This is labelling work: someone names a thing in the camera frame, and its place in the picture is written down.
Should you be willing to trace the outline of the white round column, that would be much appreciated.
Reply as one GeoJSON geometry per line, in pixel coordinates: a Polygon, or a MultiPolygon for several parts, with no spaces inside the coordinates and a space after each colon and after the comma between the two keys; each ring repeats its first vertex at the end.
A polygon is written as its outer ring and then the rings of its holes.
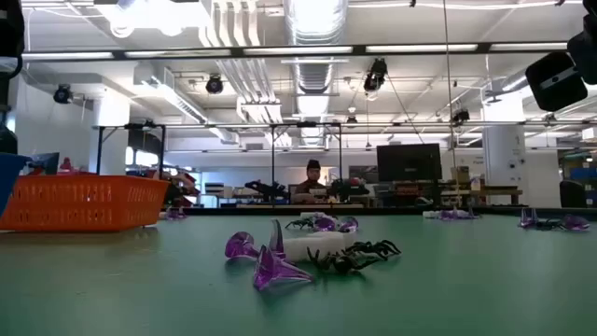
{"type": "Polygon", "coordinates": [[[486,187],[528,189],[524,127],[526,121],[519,93],[507,93],[483,103],[481,120],[486,187]]]}

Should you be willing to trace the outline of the thin hanging rod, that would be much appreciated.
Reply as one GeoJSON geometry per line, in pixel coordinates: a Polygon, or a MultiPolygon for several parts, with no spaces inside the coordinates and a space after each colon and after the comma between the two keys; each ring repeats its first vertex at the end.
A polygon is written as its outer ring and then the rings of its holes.
{"type": "Polygon", "coordinates": [[[455,131],[453,128],[453,98],[452,98],[452,90],[451,90],[451,47],[450,47],[450,38],[449,38],[449,25],[448,25],[448,9],[447,9],[447,0],[441,0],[442,2],[442,10],[443,10],[443,20],[444,20],[444,38],[445,38],[445,46],[446,46],[446,71],[447,71],[447,78],[448,78],[448,108],[449,108],[449,124],[450,124],[450,153],[452,158],[452,168],[456,173],[456,177],[454,178],[455,182],[455,207],[462,206],[462,196],[460,192],[460,180],[457,173],[457,165],[456,165],[456,136],[455,131]]]}

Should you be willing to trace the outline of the black office chair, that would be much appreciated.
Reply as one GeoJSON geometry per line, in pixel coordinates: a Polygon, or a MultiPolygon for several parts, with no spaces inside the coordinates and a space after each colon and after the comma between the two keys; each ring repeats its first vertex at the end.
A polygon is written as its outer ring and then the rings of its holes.
{"type": "Polygon", "coordinates": [[[586,191],[582,184],[573,180],[563,180],[560,183],[560,198],[562,208],[586,208],[586,191]]]}

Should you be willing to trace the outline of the wooden desk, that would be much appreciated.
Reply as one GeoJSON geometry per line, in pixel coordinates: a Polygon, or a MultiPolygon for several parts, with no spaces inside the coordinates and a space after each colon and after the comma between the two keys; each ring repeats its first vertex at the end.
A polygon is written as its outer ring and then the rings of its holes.
{"type": "Polygon", "coordinates": [[[462,205],[486,205],[491,197],[506,197],[504,205],[518,205],[521,189],[513,186],[485,186],[481,189],[443,190],[440,196],[443,201],[451,201],[462,205]]]}

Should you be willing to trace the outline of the black computer monitor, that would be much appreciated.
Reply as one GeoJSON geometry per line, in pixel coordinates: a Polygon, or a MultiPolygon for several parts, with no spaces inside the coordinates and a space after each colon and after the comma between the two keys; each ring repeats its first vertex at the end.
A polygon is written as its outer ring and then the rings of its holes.
{"type": "Polygon", "coordinates": [[[439,144],[377,146],[377,166],[381,182],[442,177],[439,144]]]}

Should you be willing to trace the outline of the person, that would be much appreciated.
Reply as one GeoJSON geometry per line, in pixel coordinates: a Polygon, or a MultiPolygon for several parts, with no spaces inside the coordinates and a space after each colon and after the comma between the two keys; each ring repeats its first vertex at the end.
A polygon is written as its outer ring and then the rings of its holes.
{"type": "Polygon", "coordinates": [[[291,203],[324,203],[327,198],[327,187],[319,182],[321,165],[318,160],[309,160],[306,167],[307,178],[296,185],[291,194],[291,203]]]}

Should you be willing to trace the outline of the red storage bins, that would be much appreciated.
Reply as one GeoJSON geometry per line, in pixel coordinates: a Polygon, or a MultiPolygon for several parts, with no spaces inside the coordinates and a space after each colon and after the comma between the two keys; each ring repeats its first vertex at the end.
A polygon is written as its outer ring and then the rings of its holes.
{"type": "Polygon", "coordinates": [[[164,207],[190,207],[194,202],[187,196],[196,197],[200,192],[196,189],[196,179],[186,172],[176,175],[164,172],[162,180],[169,183],[164,195],[164,207]]]}

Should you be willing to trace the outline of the orange plastic basket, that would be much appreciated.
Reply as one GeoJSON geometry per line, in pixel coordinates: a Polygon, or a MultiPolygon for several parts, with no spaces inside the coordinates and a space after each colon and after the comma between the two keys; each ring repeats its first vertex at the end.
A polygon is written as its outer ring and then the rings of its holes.
{"type": "Polygon", "coordinates": [[[0,231],[125,231],[155,224],[169,183],[128,175],[17,179],[0,231]]]}

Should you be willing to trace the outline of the small dark monitor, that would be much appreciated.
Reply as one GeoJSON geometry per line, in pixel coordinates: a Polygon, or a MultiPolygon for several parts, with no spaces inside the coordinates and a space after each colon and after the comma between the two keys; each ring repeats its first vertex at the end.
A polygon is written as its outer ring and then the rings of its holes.
{"type": "Polygon", "coordinates": [[[33,155],[27,162],[28,175],[56,175],[59,158],[59,152],[33,155]]]}

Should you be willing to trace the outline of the blue plastic basket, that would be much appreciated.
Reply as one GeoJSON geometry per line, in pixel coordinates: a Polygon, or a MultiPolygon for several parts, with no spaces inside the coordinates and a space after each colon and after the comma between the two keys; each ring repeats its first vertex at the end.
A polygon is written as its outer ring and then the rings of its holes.
{"type": "Polygon", "coordinates": [[[16,179],[31,160],[30,157],[22,155],[0,153],[0,217],[7,207],[16,179]]]}

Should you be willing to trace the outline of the silver ventilation duct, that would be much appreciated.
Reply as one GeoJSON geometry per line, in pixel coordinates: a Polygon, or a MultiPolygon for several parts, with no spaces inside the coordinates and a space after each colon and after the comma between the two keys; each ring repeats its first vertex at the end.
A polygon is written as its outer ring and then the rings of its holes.
{"type": "MultiPolygon", "coordinates": [[[[337,45],[347,18],[349,0],[284,0],[285,26],[292,46],[337,45]]],[[[298,93],[327,93],[332,82],[332,63],[293,65],[298,93]]]]}

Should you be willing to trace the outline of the black overhead frame beam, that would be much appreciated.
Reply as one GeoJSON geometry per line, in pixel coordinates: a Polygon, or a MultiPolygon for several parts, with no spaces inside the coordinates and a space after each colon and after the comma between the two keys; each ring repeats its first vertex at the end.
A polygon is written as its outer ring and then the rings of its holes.
{"type": "Polygon", "coordinates": [[[543,53],[565,51],[565,41],[475,42],[449,44],[315,45],[199,49],[71,50],[25,52],[26,63],[201,60],[243,58],[415,56],[449,54],[543,53]]]}

